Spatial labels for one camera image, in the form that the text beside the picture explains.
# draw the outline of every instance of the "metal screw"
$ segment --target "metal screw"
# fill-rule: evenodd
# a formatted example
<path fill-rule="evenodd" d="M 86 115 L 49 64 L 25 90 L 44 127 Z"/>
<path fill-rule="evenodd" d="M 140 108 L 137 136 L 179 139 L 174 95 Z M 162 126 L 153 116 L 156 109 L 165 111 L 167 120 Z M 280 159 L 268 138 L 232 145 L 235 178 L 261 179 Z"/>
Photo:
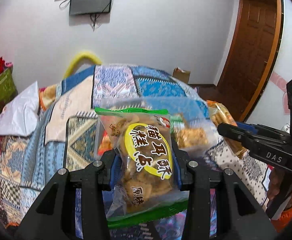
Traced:
<path fill-rule="evenodd" d="M 95 167 L 100 167 L 101 165 L 103 165 L 103 162 L 100 161 L 100 160 L 98 160 L 98 161 L 94 161 L 94 162 L 92 163 L 92 165 L 94 165 Z"/>
<path fill-rule="evenodd" d="M 189 165 L 190 167 L 192 167 L 192 168 L 195 168 L 195 167 L 198 166 L 198 163 L 195 162 L 195 161 L 190 161 L 190 162 L 188 163 L 188 165 Z"/>
<path fill-rule="evenodd" d="M 230 169 L 230 168 L 226 168 L 226 169 L 224 170 L 224 172 L 225 172 L 227 175 L 233 175 L 233 174 L 234 174 L 234 171 L 233 171 L 232 169 Z"/>
<path fill-rule="evenodd" d="M 67 172 L 67 170 L 65 168 L 61 168 L 58 170 L 59 175 L 64 175 L 64 174 L 66 174 L 66 172 Z"/>

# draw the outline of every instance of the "floor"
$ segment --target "floor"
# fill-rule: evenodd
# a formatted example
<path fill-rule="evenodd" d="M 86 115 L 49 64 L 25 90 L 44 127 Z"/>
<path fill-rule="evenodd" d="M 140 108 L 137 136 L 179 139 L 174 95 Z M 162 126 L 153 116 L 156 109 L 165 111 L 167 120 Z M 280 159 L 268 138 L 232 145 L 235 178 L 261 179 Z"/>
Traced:
<path fill-rule="evenodd" d="M 204 100 L 211 100 L 222 103 L 228 109 L 235 121 L 239 121 L 239 118 L 244 112 L 248 101 L 241 99 L 238 96 L 234 96 L 235 93 L 235 91 L 221 93 L 217 90 L 217 87 L 213 85 L 198 87 L 198 95 L 201 98 Z"/>

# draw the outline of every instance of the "door panel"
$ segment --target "door panel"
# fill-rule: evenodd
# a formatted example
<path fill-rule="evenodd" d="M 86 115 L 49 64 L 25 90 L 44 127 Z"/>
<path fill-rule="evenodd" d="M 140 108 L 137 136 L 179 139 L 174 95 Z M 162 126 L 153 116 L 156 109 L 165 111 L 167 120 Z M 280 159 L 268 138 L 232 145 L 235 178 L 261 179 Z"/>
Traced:
<path fill-rule="evenodd" d="M 219 91 L 233 91 L 244 109 L 257 89 L 268 61 L 275 34 L 276 2 L 273 0 L 241 0 L 241 18 L 234 50 L 228 60 Z"/>

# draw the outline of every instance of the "green package edge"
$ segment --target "green package edge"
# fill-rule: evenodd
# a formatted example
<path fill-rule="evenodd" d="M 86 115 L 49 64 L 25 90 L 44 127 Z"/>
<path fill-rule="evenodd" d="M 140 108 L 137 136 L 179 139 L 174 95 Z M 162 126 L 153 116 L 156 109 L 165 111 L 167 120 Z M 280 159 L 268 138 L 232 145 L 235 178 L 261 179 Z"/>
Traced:
<path fill-rule="evenodd" d="M 114 115 L 116 116 L 117 113 L 147 113 L 147 114 L 163 114 L 168 115 L 168 110 L 161 109 L 161 110 L 147 110 L 143 108 L 126 108 L 121 110 L 109 110 L 103 109 L 100 107 L 95 108 L 95 112 L 100 115 Z M 125 217 L 118 220 L 116 217 L 116 221 L 112 221 L 108 219 L 108 228 L 123 228 L 123 227 L 131 227 L 141 223 L 146 223 L 148 221 L 159 220 L 166 217 L 171 217 L 179 212 L 184 211 L 187 209 L 188 200 L 176 202 L 172 205 L 162 206 L 158 208 L 151 209 L 149 211 L 136 214 L 134 216 Z"/>

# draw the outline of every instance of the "yellow tube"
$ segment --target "yellow tube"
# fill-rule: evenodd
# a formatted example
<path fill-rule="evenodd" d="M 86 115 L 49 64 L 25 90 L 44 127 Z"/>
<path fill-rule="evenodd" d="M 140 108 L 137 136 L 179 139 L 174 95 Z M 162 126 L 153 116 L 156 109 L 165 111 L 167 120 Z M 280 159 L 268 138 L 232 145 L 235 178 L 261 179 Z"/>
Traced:
<path fill-rule="evenodd" d="M 64 78 L 71 76 L 77 70 L 78 63 L 83 59 L 89 59 L 93 64 L 96 64 L 96 65 L 102 64 L 101 60 L 96 55 L 92 54 L 91 52 L 89 51 L 80 52 L 70 62 L 70 65 L 64 74 Z"/>

